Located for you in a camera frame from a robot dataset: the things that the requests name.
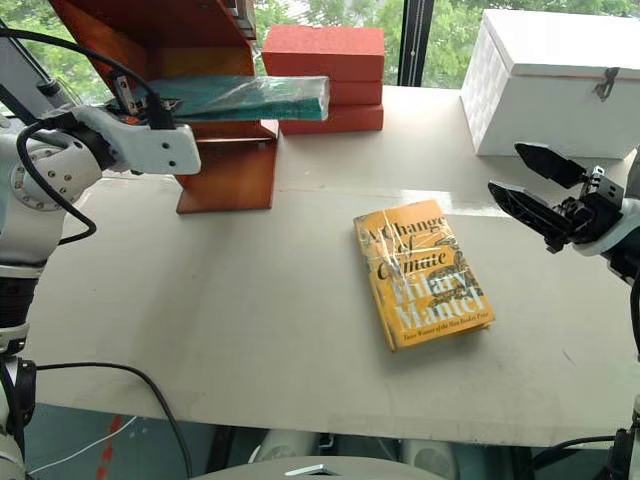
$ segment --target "white box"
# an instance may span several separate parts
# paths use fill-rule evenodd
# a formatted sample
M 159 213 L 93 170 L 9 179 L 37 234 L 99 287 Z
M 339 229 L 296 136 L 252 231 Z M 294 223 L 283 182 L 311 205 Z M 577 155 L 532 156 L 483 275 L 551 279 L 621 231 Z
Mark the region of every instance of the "white box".
M 594 91 L 619 67 L 610 96 Z M 462 102 L 478 155 L 538 142 L 624 158 L 640 142 L 640 21 L 485 10 Z

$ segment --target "yellow book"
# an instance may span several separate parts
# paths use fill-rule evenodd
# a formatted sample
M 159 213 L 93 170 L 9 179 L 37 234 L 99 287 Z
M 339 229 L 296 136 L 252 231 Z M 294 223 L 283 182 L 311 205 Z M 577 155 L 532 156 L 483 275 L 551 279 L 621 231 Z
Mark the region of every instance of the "yellow book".
M 354 223 L 391 350 L 491 324 L 489 301 L 435 200 Z

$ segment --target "wooden shelf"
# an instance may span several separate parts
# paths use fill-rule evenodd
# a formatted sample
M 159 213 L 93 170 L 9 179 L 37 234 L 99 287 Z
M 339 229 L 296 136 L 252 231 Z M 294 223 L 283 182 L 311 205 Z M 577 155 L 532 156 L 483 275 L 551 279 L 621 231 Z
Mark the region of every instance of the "wooden shelf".
M 251 44 L 219 0 L 50 0 L 76 41 L 147 80 L 192 75 L 254 75 Z M 93 62 L 109 88 L 111 67 Z M 178 177 L 178 211 L 269 208 L 277 123 L 191 124 L 202 171 Z M 262 139 L 261 143 L 209 142 Z

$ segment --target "metal latch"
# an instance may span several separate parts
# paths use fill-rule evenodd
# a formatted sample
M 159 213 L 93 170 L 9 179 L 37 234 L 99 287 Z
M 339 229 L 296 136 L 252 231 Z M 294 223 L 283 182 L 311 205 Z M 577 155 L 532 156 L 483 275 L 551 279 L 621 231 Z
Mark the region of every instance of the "metal latch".
M 593 89 L 593 92 L 598 95 L 601 102 L 606 101 L 609 95 L 611 95 L 611 90 L 613 90 L 613 84 L 616 81 L 618 72 L 620 72 L 620 67 L 607 68 L 604 71 L 604 82 L 599 83 Z

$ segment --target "red brick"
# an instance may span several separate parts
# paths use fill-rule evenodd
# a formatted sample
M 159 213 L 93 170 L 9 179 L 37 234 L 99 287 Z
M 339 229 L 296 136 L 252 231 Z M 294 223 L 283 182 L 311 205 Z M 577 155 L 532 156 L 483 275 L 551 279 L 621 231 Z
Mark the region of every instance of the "red brick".
M 274 25 L 262 48 L 269 75 L 327 75 L 332 81 L 375 82 L 384 71 L 384 32 L 364 27 Z
M 281 120 L 280 131 L 284 135 L 361 132 L 382 130 L 383 122 L 382 105 L 341 105 L 330 107 L 329 118 L 324 122 Z
M 379 105 L 382 102 L 382 82 L 329 81 L 331 105 Z

